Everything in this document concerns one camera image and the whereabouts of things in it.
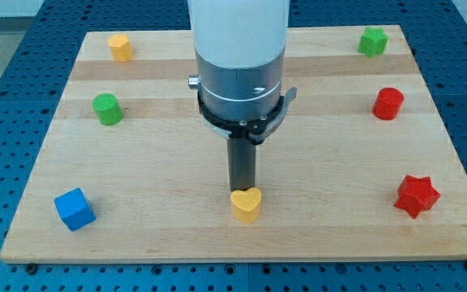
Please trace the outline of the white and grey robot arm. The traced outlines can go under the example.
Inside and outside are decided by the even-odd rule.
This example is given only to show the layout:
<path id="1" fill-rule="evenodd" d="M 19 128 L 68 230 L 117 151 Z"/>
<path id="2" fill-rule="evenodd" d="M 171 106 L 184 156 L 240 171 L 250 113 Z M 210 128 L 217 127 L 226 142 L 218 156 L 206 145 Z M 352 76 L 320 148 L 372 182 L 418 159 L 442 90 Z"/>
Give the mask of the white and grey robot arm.
<path id="1" fill-rule="evenodd" d="M 277 105 L 289 0 L 188 0 L 199 95 L 218 118 L 240 122 Z"/>

